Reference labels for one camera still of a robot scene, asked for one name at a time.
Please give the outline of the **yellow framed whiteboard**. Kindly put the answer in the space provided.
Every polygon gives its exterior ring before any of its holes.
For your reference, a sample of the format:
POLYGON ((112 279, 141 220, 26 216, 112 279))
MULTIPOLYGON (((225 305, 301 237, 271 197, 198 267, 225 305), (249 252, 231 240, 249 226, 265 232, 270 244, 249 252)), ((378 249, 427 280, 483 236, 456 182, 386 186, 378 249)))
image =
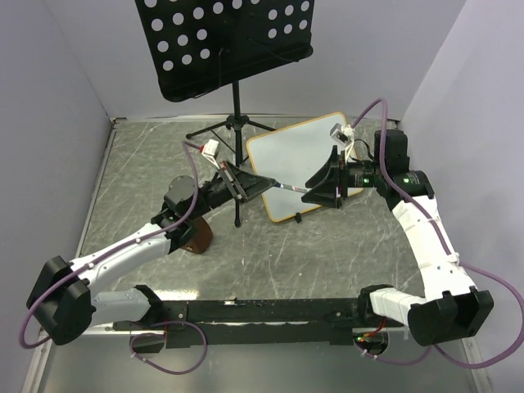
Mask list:
MULTIPOLYGON (((246 142, 247 154, 256 174, 274 178, 281 184, 303 188, 326 162, 336 141, 330 131, 336 124, 347 125, 341 112, 263 133, 246 142)), ((269 219, 274 223, 292 219, 319 208, 304 203, 301 194, 273 187, 262 194, 269 219)))

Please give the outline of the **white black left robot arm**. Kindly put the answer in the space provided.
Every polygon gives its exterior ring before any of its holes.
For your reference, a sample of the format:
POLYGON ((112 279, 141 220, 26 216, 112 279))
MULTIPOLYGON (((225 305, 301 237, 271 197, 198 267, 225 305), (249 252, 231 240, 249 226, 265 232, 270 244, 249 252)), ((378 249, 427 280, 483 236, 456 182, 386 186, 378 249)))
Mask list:
POLYGON ((160 212, 132 235, 71 261, 60 256, 48 260, 26 301, 29 316, 59 346, 104 323, 129 320, 154 328, 162 317, 162 302, 154 291, 144 286, 123 292, 106 288, 142 264, 194 242, 199 236, 197 221, 211 210, 228 201, 244 204, 276 185, 275 179, 228 161, 202 185, 194 176, 174 178, 160 212))

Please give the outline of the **white whiteboard marker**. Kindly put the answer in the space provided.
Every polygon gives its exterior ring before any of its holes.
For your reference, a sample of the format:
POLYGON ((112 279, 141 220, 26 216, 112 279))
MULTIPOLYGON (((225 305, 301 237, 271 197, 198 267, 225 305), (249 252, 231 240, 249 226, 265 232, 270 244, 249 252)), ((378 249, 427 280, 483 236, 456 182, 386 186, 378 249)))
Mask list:
POLYGON ((280 188, 280 189, 284 189, 284 190, 288 190, 288 191, 292 191, 292 192, 299 192, 299 193, 302 193, 302 194, 305 194, 309 191, 308 188, 303 188, 303 187, 297 187, 297 186, 293 186, 293 185, 289 185, 289 184, 285 184, 285 183, 275 183, 274 185, 276 188, 280 188))

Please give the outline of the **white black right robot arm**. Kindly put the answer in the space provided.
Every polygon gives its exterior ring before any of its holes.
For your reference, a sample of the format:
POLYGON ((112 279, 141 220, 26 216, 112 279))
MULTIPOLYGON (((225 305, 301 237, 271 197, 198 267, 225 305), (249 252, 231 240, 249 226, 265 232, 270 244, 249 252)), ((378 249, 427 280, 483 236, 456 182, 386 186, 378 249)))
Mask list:
POLYGON ((308 191, 301 200, 339 208, 351 188, 375 189, 402 227, 422 275, 423 296, 387 284, 362 289, 359 320, 367 326, 383 319, 401 323, 421 346, 475 336, 494 300, 460 267, 428 177, 409 168, 406 134, 398 129, 377 131, 366 160, 351 155, 355 138, 350 126, 336 124, 330 135, 336 143, 326 163, 306 182, 308 191))

